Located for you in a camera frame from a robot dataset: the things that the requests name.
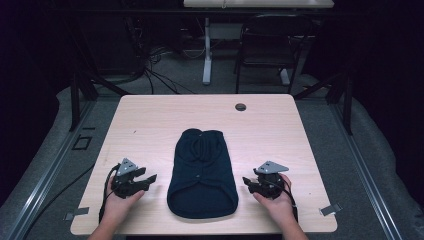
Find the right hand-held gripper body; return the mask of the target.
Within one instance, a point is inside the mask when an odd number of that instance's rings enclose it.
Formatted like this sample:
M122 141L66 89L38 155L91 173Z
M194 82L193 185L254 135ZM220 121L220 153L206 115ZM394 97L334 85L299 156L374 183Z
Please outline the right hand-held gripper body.
M272 161L266 161L253 171L257 175L257 182L260 183L266 193L266 198L276 199L282 192L288 194L285 189L286 181L281 177L280 172L288 171L289 168Z

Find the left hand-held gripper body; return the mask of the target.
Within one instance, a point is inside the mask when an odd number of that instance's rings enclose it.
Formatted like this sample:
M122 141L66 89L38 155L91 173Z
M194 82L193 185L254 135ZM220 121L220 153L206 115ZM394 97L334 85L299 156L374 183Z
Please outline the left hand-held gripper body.
M135 194L135 181L132 172L139 169L139 167L128 158L124 158L118 167L117 173L112 181L112 191L120 198Z

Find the dark blue pet garment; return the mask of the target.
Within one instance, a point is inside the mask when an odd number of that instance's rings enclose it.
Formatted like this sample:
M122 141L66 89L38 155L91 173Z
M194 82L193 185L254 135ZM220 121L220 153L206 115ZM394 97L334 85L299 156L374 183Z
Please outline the dark blue pet garment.
M223 133L185 130L175 147L167 192L169 209L179 217L209 219L233 214L238 202Z

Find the person's right hand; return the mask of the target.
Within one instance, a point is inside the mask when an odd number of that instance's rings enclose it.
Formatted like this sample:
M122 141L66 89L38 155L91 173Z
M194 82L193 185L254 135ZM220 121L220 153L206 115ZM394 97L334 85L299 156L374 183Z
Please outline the person's right hand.
M254 193L253 197L268 210L270 217L281 229L297 224L291 198L286 193L282 192L276 199L265 198L259 193Z

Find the person's left hand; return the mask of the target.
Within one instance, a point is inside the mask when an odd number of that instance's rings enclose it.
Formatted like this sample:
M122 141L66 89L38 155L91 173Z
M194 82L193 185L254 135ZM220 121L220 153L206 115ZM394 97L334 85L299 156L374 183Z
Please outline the person's left hand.
M111 185L112 180L109 180L105 210L101 223L106 223L108 226L119 226L126 219L133 205L142 198L144 191L140 190L132 196L123 199L112 191Z

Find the grey tape strip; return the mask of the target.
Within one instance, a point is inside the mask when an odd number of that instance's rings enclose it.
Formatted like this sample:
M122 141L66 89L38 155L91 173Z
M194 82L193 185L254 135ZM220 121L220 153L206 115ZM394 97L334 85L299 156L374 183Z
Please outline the grey tape strip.
M340 204L338 204L338 203L335 203L333 205L329 205L327 207L320 208L319 209L319 212L323 216L327 216L327 215L334 215L334 214L338 213L341 210L342 210L342 206Z
M78 208L78 209L75 209L73 212L66 213L64 215L63 220L64 221L72 221L75 216L86 215L88 213L89 213L89 208L88 207Z

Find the black folding chair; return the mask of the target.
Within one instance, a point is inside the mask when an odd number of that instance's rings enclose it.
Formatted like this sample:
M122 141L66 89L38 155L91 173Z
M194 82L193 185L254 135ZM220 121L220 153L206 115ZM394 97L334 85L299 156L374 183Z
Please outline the black folding chair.
M234 67L235 92L239 92L241 69L247 67L276 68L278 76L290 69L286 84L290 93L305 40L312 28L310 18L296 14L259 14L246 20L241 27Z

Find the white desk leg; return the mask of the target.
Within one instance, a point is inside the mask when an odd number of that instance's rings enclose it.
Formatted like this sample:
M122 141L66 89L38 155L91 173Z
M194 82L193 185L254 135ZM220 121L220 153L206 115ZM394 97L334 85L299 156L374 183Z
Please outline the white desk leg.
M211 40L210 40L210 22L208 18L205 19L204 40L205 40L205 59L204 59L202 83L204 85L209 85L211 83L212 57L211 57Z

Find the metal floor rail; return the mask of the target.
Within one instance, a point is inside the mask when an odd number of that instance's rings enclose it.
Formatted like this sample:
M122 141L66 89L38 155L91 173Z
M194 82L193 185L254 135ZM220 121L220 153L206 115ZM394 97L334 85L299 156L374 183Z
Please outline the metal floor rail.
M78 114L80 120L72 131L68 129L65 119L65 111L71 107L63 105L59 108L52 129L18 185L0 208L0 221L3 227L0 237L3 236L3 240L20 240L24 237L65 163L71 145L78 138L82 124L95 104L94 101L83 104Z
M363 155L355 141L353 135L350 135L345 129L342 121L342 113L337 105L330 105L330 111L336 121L336 124L341 131L343 138L345 139L350 152L353 157L356 172L358 173L359 179L364 187L367 197L372 205L374 213L382 227L382 230L387 240L404 240L397 225L395 224L393 217L387 207L385 200L383 199L371 172L366 165Z

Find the black metal frame stand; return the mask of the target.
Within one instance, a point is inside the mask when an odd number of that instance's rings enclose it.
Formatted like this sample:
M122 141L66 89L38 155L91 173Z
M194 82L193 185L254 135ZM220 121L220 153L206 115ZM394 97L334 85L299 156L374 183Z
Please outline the black metal frame stand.
M93 71L76 70L70 80L72 111L72 121L69 129L70 132L76 129L81 119L79 94L82 93L88 101L96 101L99 96L99 93L94 87L94 83L99 83L119 96L128 95L127 91L117 87Z
M333 76L312 85L306 90L296 94L294 99L303 99L327 85L330 86L330 89L325 96L326 102L328 104L337 104L341 97L344 97L342 109L342 126L349 135L352 135L351 116L353 102L353 81L350 78L350 74L347 70L336 73Z

